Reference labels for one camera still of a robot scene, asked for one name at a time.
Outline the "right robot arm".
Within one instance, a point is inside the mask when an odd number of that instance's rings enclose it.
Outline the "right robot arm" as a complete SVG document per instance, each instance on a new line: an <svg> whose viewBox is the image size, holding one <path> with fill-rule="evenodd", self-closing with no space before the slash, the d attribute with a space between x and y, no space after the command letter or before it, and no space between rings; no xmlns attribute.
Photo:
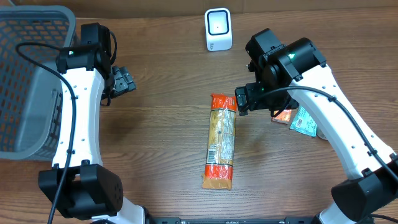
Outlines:
<svg viewBox="0 0 398 224"><path fill-rule="evenodd" d="M346 180L317 223L361 223L397 198L397 154L369 128L338 86L331 68L306 38L290 45L253 37L246 45L254 83L236 89L239 114L300 105L335 150Z"/></svg>

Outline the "green lid jar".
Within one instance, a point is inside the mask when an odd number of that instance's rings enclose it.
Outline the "green lid jar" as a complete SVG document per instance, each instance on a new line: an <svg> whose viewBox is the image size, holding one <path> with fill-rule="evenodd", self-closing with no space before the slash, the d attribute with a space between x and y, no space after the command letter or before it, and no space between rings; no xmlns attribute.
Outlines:
<svg viewBox="0 0 398 224"><path fill-rule="evenodd" d="M324 135L324 133L321 131L321 129L317 129L317 136L323 140L327 140L326 136Z"/></svg>

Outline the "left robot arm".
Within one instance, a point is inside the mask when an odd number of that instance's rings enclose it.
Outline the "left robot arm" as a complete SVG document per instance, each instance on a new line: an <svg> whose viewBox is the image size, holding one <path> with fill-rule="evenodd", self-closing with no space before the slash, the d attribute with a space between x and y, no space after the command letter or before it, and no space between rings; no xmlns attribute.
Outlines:
<svg viewBox="0 0 398 224"><path fill-rule="evenodd" d="M144 207L123 195L121 179L101 159L100 103L113 95L115 56L109 44L93 42L59 50L55 74L63 91L60 137L52 168L39 173L39 187L52 203L49 223L56 211L93 223L147 223Z"/></svg>

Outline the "small orange snack packet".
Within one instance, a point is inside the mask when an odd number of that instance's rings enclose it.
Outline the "small orange snack packet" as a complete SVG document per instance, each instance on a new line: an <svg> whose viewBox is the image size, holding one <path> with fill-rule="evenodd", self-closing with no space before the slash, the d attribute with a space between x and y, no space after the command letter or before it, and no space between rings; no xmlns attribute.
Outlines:
<svg viewBox="0 0 398 224"><path fill-rule="evenodd" d="M272 117L271 120L280 124L288 124L290 122L292 110L283 110L279 115Z"/></svg>

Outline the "orange spaghetti package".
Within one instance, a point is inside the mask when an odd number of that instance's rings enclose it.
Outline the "orange spaghetti package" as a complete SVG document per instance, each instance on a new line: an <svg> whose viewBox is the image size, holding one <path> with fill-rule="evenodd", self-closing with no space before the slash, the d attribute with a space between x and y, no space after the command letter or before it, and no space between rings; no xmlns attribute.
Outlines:
<svg viewBox="0 0 398 224"><path fill-rule="evenodd" d="M232 189L236 111L234 97L211 95L208 145L202 182L204 189Z"/></svg>

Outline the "teal tissue packet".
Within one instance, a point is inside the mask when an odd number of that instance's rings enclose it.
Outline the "teal tissue packet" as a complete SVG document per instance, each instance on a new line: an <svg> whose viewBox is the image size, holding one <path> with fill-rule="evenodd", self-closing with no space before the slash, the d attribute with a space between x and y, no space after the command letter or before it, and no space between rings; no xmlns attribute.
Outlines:
<svg viewBox="0 0 398 224"><path fill-rule="evenodd" d="M290 129L311 137L317 135L316 122L302 106L299 106L297 114L290 125Z"/></svg>

